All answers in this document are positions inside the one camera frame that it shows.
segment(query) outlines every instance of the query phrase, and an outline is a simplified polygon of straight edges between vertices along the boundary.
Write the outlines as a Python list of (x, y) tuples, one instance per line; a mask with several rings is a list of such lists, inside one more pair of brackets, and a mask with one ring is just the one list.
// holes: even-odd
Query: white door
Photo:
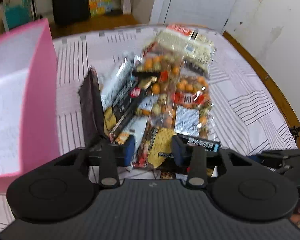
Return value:
[(221, 32), (236, 0), (165, 0), (160, 22), (207, 25)]

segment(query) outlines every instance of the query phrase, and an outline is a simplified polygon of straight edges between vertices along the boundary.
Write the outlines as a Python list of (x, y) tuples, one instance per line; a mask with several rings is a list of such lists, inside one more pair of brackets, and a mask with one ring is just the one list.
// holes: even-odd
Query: white tablecloth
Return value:
[[(54, 41), (58, 57), (57, 123), (60, 153), (84, 146), (79, 85), (90, 66), (105, 77), (124, 52), (141, 53), (160, 28), (141, 27), (84, 33)], [(224, 147), (243, 155), (268, 149), (297, 148), (288, 126), (259, 77), (232, 45), (215, 31), (202, 29), (217, 51), (210, 68), (214, 103), (212, 136)], [(119, 168), (119, 178), (153, 179), (160, 172)], [(90, 169), (98, 181), (98, 167)], [(0, 231), (13, 221), (4, 195), (0, 195)]]

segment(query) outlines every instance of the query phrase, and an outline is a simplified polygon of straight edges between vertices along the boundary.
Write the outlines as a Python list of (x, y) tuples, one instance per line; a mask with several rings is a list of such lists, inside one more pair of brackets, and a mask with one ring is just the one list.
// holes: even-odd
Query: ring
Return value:
[(297, 227), (300, 228), (300, 221), (297, 223)]

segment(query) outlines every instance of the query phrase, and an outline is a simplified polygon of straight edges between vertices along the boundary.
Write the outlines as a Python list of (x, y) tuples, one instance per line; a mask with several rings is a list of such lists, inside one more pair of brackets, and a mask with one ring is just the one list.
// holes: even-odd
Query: pink storage bin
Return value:
[(56, 76), (46, 19), (0, 37), (0, 193), (17, 177), (60, 156)]

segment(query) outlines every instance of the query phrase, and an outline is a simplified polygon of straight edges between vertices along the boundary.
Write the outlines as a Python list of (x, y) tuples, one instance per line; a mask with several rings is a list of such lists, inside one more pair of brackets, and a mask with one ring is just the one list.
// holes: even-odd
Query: black suitcase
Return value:
[(52, 0), (54, 21), (68, 25), (90, 17), (89, 0)]

